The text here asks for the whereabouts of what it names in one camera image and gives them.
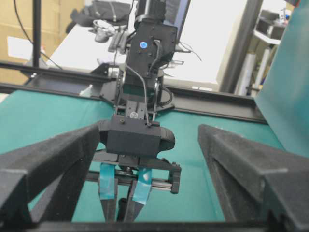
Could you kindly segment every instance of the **metal rod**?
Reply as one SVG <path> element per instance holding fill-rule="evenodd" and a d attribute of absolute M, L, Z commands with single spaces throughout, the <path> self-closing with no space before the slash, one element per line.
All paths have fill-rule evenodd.
<path fill-rule="evenodd" d="M 46 75 L 56 75 L 61 76 L 63 78 L 70 78 L 74 80 L 81 80 L 81 81 L 90 81 L 95 83 L 104 83 L 107 81 L 114 80 L 114 78 L 109 78 L 106 75 L 98 75 L 98 74 L 92 74 L 92 73 L 85 73 L 85 72 L 77 72 L 77 71 L 69 71 L 69 70 L 59 70 L 59 69 L 41 69 L 38 67 L 31 67 L 26 66 L 21 63 L 17 62 L 9 62 L 9 61 L 2 61 L 0 60 L 0 68 L 5 69 L 14 69 L 14 70 L 21 70 L 24 72 L 29 73 L 42 73 Z"/>
<path fill-rule="evenodd" d="M 33 66 L 39 67 L 41 55 L 41 0 L 33 0 Z"/>
<path fill-rule="evenodd" d="M 100 176 L 99 172 L 89 171 L 86 180 L 90 182 L 98 182 Z M 118 179 L 118 184 L 122 186 L 131 186 L 133 180 L 137 180 L 137 175 L 125 176 L 116 172 L 115 178 Z M 172 184 L 164 179 L 153 178 L 151 183 L 151 188 L 161 191 L 171 191 Z"/>
<path fill-rule="evenodd" d="M 235 92 L 262 3 L 263 0 L 247 0 L 233 50 L 221 82 L 220 92 Z"/>
<path fill-rule="evenodd" d="M 20 85 L 0 83 L 0 93 L 11 94 L 16 90 L 24 90 L 24 91 L 31 91 L 31 92 L 38 92 L 38 93 L 49 93 L 49 94 L 70 96 L 70 97 L 82 98 L 82 99 L 92 99 L 92 100 L 97 100 L 97 101 L 102 100 L 101 98 L 94 97 L 94 96 L 87 98 L 87 97 L 83 97 L 78 94 L 69 93 L 69 92 L 54 91 L 54 90 L 42 89 L 42 88 L 36 88 L 36 87 L 30 87 L 30 86 L 20 86 Z"/>

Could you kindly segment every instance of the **black bag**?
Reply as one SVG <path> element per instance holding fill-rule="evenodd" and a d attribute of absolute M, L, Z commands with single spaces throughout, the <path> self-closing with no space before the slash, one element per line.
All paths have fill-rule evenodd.
<path fill-rule="evenodd" d="M 69 33 L 75 24 L 83 27 L 93 26 L 93 20 L 106 20 L 114 26 L 123 26 L 127 24 L 130 11 L 130 4 L 113 1 L 92 1 L 91 6 L 84 7 L 80 12 L 76 9 L 71 13 L 71 22 L 66 29 Z"/>

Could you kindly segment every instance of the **white table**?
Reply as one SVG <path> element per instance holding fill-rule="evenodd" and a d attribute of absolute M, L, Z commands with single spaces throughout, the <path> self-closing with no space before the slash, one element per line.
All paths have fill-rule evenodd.
<path fill-rule="evenodd" d="M 113 63 L 114 53 L 108 52 L 112 39 L 110 38 L 107 43 L 97 43 L 95 42 L 96 35 L 89 32 L 91 29 L 76 25 L 53 53 L 51 59 L 63 69 L 88 73 L 98 66 L 98 60 Z M 125 59 L 126 55 L 117 55 L 116 64 L 124 63 Z M 204 87 L 208 91 L 217 87 L 216 76 L 206 76 L 205 66 L 194 54 L 175 53 L 173 59 L 184 61 L 184 64 L 165 70 L 168 74 L 165 76 L 166 83 L 192 88 L 197 82 L 198 87 Z"/>

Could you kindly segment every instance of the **teal fabric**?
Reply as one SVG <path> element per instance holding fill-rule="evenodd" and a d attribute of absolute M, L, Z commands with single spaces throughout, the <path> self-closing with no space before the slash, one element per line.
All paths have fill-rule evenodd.
<path fill-rule="evenodd" d="M 16 91 L 0 103 L 0 154 L 57 134 L 74 130 L 100 119 L 110 118 L 113 108 L 101 101 L 50 94 Z M 198 126 L 207 124 L 235 132 L 247 139 L 282 148 L 268 125 L 169 111 L 157 118 L 176 137 L 175 148 L 162 152 L 182 167 L 180 192 L 153 190 L 137 221 L 223 221 L 224 216 L 197 141 Z M 100 171 L 93 162 L 91 170 Z M 168 172 L 153 170 L 153 178 L 167 178 Z M 118 198 L 127 187 L 118 188 Z M 85 182 L 73 221 L 104 221 L 98 185 Z"/>
<path fill-rule="evenodd" d="M 290 152 L 309 157 L 309 1 L 294 9 L 255 101 Z"/>

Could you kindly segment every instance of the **teal backdrop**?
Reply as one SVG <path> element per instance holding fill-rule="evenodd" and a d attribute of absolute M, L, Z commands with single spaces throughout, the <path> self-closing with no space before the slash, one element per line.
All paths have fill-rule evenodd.
<path fill-rule="evenodd" d="M 309 157 L 309 0 L 294 9 L 255 101 L 290 152 Z"/>

